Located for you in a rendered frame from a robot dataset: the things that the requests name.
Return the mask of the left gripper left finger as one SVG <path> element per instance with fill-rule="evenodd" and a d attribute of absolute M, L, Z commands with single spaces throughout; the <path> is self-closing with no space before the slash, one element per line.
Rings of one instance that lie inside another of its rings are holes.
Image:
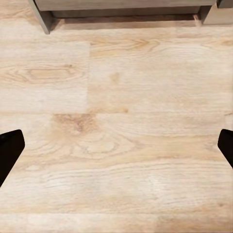
<path fill-rule="evenodd" d="M 0 187 L 25 148 L 22 130 L 0 134 Z"/>

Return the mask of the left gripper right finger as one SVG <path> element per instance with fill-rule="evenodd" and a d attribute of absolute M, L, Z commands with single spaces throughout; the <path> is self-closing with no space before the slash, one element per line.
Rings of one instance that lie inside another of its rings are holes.
<path fill-rule="evenodd" d="M 222 129 L 217 146 L 233 168 L 233 131 Z"/>

